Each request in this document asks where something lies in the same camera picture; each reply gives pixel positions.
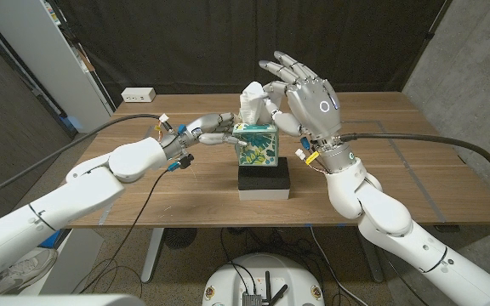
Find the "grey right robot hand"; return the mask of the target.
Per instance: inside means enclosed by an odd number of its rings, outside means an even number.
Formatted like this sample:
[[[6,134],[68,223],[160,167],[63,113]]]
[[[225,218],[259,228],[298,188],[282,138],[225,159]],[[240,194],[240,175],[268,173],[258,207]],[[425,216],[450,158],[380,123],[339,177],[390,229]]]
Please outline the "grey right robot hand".
[[[263,87],[265,108],[273,122],[290,136],[308,135],[327,173],[354,165],[350,146],[338,139],[340,104],[330,82],[281,51],[274,57],[277,62],[259,62],[260,68],[280,78]]]

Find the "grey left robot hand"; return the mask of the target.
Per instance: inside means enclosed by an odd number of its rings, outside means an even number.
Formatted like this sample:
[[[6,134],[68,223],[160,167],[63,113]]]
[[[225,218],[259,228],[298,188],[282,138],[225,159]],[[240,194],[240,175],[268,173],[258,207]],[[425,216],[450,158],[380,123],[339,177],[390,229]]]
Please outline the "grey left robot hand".
[[[247,146],[246,141],[234,137],[231,132],[234,128],[234,115],[230,112],[222,114],[207,114],[196,120],[172,128],[165,119],[162,126],[167,133],[161,139],[161,146],[168,160],[185,154],[185,149],[198,143],[205,145],[219,145],[228,143],[238,146]]]

